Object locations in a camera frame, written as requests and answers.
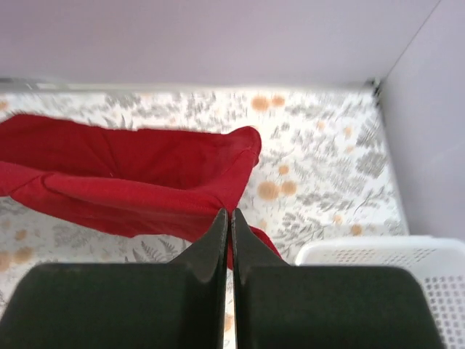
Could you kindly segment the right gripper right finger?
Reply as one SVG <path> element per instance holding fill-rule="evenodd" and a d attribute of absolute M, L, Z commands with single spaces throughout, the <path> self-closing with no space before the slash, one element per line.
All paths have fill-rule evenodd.
<path fill-rule="evenodd" d="M 238 348 L 441 348 L 424 294 L 390 266 L 293 266 L 230 223 Z"/>

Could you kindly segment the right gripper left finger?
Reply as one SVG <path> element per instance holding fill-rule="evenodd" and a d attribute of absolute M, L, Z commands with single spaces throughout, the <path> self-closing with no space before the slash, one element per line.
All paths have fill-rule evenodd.
<path fill-rule="evenodd" d="M 3 348 L 221 348 L 228 214 L 168 263 L 45 263 L 1 317 Z"/>

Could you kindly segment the red t-shirt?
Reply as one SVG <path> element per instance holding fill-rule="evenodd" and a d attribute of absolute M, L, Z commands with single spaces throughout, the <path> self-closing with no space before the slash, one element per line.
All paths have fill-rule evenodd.
<path fill-rule="evenodd" d="M 103 233 L 194 242 L 238 206 L 261 149 L 253 127 L 131 131 L 19 113 L 1 124 L 1 194 Z"/>

